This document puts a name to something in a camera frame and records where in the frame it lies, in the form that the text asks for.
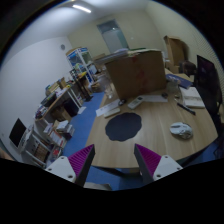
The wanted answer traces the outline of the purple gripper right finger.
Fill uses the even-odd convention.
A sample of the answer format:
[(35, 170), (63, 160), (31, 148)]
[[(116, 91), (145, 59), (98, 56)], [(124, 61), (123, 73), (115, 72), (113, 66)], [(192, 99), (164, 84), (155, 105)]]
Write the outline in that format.
[(145, 185), (182, 169), (169, 155), (160, 156), (139, 144), (134, 147), (134, 155)]

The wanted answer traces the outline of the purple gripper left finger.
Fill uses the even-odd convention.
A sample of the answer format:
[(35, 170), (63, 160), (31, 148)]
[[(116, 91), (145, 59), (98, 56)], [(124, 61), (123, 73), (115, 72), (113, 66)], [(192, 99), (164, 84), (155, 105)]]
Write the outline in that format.
[(89, 145), (69, 157), (60, 156), (46, 168), (46, 171), (78, 186), (83, 186), (94, 156), (95, 147)]

